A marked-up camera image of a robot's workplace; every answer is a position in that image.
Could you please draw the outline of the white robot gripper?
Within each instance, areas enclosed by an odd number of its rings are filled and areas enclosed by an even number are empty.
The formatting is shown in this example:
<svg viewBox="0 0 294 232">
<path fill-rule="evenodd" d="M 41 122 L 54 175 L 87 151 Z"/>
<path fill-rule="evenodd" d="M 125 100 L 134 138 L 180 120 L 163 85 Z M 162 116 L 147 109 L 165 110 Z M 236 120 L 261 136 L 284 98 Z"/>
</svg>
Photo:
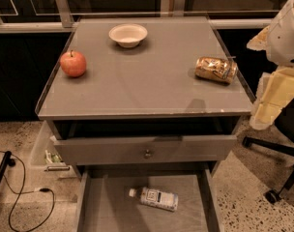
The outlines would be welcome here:
<svg viewBox="0 0 294 232">
<path fill-rule="evenodd" d="M 263 73 L 259 79 L 250 126 L 261 131 L 270 127 L 294 99 L 294 0 L 285 3 L 270 27 L 266 26 L 249 40 L 247 48 L 266 49 L 268 60 L 281 65 L 272 73 Z"/>
</svg>

